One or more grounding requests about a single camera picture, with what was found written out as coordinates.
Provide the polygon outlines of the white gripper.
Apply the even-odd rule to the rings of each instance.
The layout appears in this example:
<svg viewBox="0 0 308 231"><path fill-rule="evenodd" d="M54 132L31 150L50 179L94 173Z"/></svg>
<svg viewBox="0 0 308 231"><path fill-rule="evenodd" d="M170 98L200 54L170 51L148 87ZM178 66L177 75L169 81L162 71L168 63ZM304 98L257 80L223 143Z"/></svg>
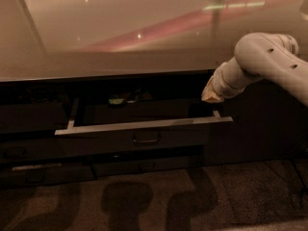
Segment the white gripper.
<svg viewBox="0 0 308 231"><path fill-rule="evenodd" d="M242 93L247 86L244 71L236 61L219 66L201 93L201 100L207 103L221 103Z"/></svg>

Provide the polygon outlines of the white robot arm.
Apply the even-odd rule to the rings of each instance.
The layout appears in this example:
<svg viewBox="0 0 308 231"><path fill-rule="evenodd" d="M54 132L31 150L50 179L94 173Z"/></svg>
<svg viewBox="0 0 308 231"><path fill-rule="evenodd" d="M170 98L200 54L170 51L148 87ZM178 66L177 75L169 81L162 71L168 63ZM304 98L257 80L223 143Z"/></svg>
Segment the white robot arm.
<svg viewBox="0 0 308 231"><path fill-rule="evenodd" d="M233 58L215 70L201 100L221 103L266 79L308 106L308 63L297 53L298 43L289 35L248 34L237 42Z"/></svg>

